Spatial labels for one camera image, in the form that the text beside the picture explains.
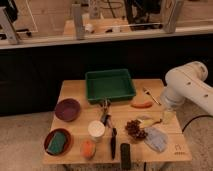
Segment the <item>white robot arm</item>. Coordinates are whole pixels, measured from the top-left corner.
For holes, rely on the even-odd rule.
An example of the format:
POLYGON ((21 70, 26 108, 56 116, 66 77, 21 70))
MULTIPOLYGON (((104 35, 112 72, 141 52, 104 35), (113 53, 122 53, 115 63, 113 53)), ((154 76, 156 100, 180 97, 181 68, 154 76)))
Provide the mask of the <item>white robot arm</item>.
POLYGON ((164 124, 171 122, 176 110, 186 99, 213 116, 213 87, 205 83, 207 76, 207 67, 199 61, 175 67, 166 73, 166 86, 160 95, 164 106, 162 114, 164 124))

